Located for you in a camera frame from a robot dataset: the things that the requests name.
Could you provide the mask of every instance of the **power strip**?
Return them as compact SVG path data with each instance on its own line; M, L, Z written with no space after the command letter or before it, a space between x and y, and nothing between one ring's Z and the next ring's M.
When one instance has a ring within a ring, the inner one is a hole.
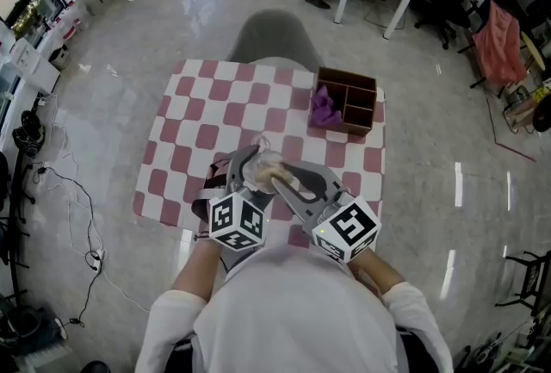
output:
M105 251L103 249L98 249L96 251L96 254L92 253L92 258L94 259L94 265L91 267L91 269L95 272L95 273L98 273L99 270L101 269L102 267L102 263L103 263L103 253Z

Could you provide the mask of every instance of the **plastic bag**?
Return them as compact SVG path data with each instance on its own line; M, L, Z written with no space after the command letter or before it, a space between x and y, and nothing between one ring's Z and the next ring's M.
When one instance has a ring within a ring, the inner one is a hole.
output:
M260 149L243 167L243 177L247 182L266 194L276 192L271 183L273 176L278 176L289 184L293 182L293 174L282 166L282 155L269 149L268 139L259 134L253 138L252 145L260 145Z

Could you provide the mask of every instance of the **black cable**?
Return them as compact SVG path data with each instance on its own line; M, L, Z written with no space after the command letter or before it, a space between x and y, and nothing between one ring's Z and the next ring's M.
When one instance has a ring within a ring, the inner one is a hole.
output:
M36 174L44 174L46 172L46 170L50 170L51 172L53 172L56 176L58 176L59 178L61 178L62 180L68 180L70 182L73 182L76 186L78 186L84 194L86 194L86 196L88 197L88 201L90 203L90 221L88 222L88 228L87 228L87 238L88 238L88 248L89 248L89 253L92 252L92 241L90 239L90 229L92 227L92 222L94 221L94 207L92 205L92 197L90 197L90 194L88 192L86 192L86 190L84 189L83 185L80 184L79 182L77 182L76 180L72 179L72 178L68 178L68 177L64 177L64 176L61 176L59 175L51 166L41 166L40 168L38 168L34 173L33 173L33 183L38 183L38 182L35 182L34 181L34 176Z
M91 225L94 221L94 207L92 205L92 197L90 197L90 194L86 191L86 189L84 188L84 186L82 184L80 184L79 182L77 182L74 178L68 178L68 177L65 177L65 176L62 176L60 174L58 174L51 166L44 166L42 164L42 166L40 168L38 168L34 173L33 173L33 182L34 183L38 183L38 182L35 182L34 180L34 177L38 174L39 175L39 181L40 181L40 175L41 174L45 174L47 170L50 170L51 172L53 172L56 176L58 176L59 178L61 178L62 180L69 180L70 182L73 182L76 186L78 186L84 194L86 194L86 196L88 197L88 200L89 200L89 203L90 203L90 221L88 223L88 229L87 229L87 238L88 238L88 247L89 247L89 250L84 254L84 261L86 262L86 264L91 268L91 269L95 269L95 265L94 264L91 264L89 261L88 261L88 256L91 255L92 258L95 260L95 261L98 261L99 260L99 269L97 271L97 273L94 275L94 277L92 278L92 281L90 282L89 286L88 286L88 293L86 294L86 301L84 302L84 307L83 309L81 310L80 314L78 315L78 318L70 318L69 319L69 322L61 325L61 326L58 326L58 328L62 328L62 327L65 327L69 324L79 324L82 328L85 327L83 321L82 321L82 317L83 317L83 314L84 312L86 311L86 308L88 307L88 302L90 301L90 292L92 290L92 286L94 285L94 282L96 281L96 279L102 274L102 271L103 271L103 262L102 260L100 259L100 256L98 255L98 253L94 250L92 250L92 241L91 241L91 238L90 238L90 228L91 228Z
M224 263L224 260L222 259L222 256L220 255L220 261L222 262L222 265L224 266L224 270L227 272L229 272L229 270L227 269L227 266L226 266L226 263Z

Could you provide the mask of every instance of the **white cable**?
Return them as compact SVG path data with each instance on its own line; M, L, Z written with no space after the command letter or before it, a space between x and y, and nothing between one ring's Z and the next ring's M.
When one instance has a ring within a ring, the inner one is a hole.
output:
M51 121L51 124L50 124L50 130L48 132L48 139L47 139L47 142L46 142L46 148L45 148L45 154L46 154L46 151L47 151L47 148L50 146L50 139L51 139L51 136L52 136L52 131L53 131L53 127L60 127L64 130L64 135L65 135L65 139L63 141L63 145L61 146L61 150L63 151L65 149L65 146L67 145L68 143L68 136L67 136L67 127L65 127L64 125L59 125L57 123L55 123L55 117L58 113L58 109L59 109L59 106L58 106L58 95L55 95L55 94L51 94L50 96L48 97L45 97L45 98L42 98L42 101L45 102L47 100L49 100L50 98L52 97L55 97L55 110L53 111L53 114L52 114L52 121ZM71 160L72 160L72 163L75 164L75 174L74 174L74 177L73 178L67 178L68 181L71 181L73 183L73 186L75 188L73 194L75 196L75 203L84 208L86 211L88 211L90 213L90 225L92 226L92 228L94 229L94 231L96 232L96 237L97 237L97 241L99 243L99 250L103 250L103 258L102 258L102 272L103 274L105 275L105 279L108 281L109 284L112 284L115 288L117 288L121 293L122 295L127 298L130 302L133 302L136 306L138 306L139 308L141 308L142 310L146 311L146 312L149 312L150 310L148 308L145 308L143 307L141 304L139 304L138 302L136 302L135 300L133 300L130 296L128 296L124 290L122 290L119 286L117 286L115 283L113 283L109 277L108 277L108 274L107 272L105 271L105 269L103 268L103 266L105 265L105 261L107 260L108 258L108 251L107 249L104 249L103 248L103 243L102 243L102 237L99 233L99 231L97 230L97 227L96 227L96 224L94 223L94 216L92 215L92 211L91 211L91 208L88 208L87 206L84 206L79 200L78 200L78 189L82 189L82 188L78 188L78 185L76 184L76 180L77 180L77 175L78 175L78 163L77 161L75 160L75 154L74 152L68 152L67 154L65 154L61 159L65 159L66 157L68 156L71 156ZM64 180L62 179L61 183L56 183L53 187L51 188L47 188L46 187L46 190L54 190L56 189L57 187L62 187L63 190L65 191L65 193L67 194L67 220L69 222L69 236L71 238L71 247L73 249L73 251L75 251L76 253L78 253L79 255L82 255L84 258L86 258L86 255L81 253L79 250L77 250L77 248L75 247L74 243L73 243L73 240L72 240L72 230L71 230L71 195L69 194L69 191L67 190L67 188L65 187L64 185Z
M46 187L46 190L55 190L56 188L58 187L61 187L63 188L63 190L65 191L65 194L67 195L67 221L69 223L69 237L71 237L71 247L72 247L72 250L75 251L77 254L79 255L82 255L83 257L84 254L82 252L80 252L76 247L75 247L75 244L72 240L72 230L71 230L71 195L69 194L69 191L67 190L67 188L65 187L65 185L63 183L56 183L54 186L52 186L52 188L47 188Z
M102 272L103 272L103 275L105 275L105 279L109 282L109 284L115 286L119 292L122 293L122 295L127 299L129 300L130 302L133 302L136 306L138 306L139 308L141 308L142 310L144 310L145 312L150 312L150 310L148 308L145 308L144 306L142 306L141 304L139 304L139 302L133 300L130 296L128 296L126 293L124 293L124 290L122 290L119 286L117 286L115 283L113 283L108 275L107 275L107 272L105 271L105 262L107 261L107 258L108 258L108 252L104 249L103 250L103 259L102 259Z

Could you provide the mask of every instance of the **gray chair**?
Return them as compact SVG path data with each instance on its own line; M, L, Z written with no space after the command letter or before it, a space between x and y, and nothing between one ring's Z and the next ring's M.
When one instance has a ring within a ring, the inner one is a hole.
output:
M312 72L318 72L323 66L300 19L284 10L269 9L255 13L246 21L227 60L250 64L260 59L281 58Z

